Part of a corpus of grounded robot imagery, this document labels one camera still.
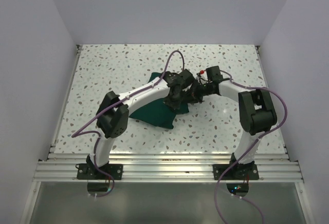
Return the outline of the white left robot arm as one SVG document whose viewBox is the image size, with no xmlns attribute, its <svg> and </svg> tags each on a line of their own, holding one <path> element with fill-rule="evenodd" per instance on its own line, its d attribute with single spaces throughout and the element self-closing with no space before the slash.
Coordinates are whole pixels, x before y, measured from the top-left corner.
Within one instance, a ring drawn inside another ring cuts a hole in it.
<svg viewBox="0 0 329 224">
<path fill-rule="evenodd" d="M 108 92 L 96 113 L 99 139 L 87 156 L 88 172 L 95 179 L 112 174 L 109 154 L 114 140 L 127 129 L 129 118 L 164 129 L 173 129 L 176 115 L 188 113 L 186 88 L 195 78 L 188 70 L 154 75 L 146 85 L 134 91 Z"/>
</svg>

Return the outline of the green surgical cloth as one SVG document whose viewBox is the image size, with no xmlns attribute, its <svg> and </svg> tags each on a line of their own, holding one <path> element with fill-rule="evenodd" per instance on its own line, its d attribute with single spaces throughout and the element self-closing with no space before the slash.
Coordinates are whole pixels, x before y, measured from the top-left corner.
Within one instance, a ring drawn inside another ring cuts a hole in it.
<svg viewBox="0 0 329 224">
<path fill-rule="evenodd" d="M 194 77 L 186 69 L 181 73 L 167 71 L 162 79 L 160 77 L 160 73 L 152 73 L 147 84 L 138 89 L 137 94 L 131 97 L 126 105 L 129 107 L 130 118 L 152 126 L 172 129 L 177 115 L 189 113 L 188 104 L 182 104 L 180 109 L 171 109 L 164 104 L 164 98 L 172 86 L 180 85 L 186 89 L 192 84 Z"/>
</svg>

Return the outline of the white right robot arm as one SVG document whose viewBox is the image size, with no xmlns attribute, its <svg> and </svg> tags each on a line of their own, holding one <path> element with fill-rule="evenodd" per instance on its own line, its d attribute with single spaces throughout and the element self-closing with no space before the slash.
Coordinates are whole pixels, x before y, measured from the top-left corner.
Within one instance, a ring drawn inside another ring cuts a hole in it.
<svg viewBox="0 0 329 224">
<path fill-rule="evenodd" d="M 277 114 L 270 92 L 264 87 L 248 87 L 223 77 L 218 66 L 197 73 L 189 95 L 191 103 L 202 102 L 204 96 L 219 95 L 236 101 L 243 129 L 241 139 L 228 165 L 214 165 L 216 180 L 259 179 L 255 154 L 264 135 L 277 123 Z"/>
</svg>

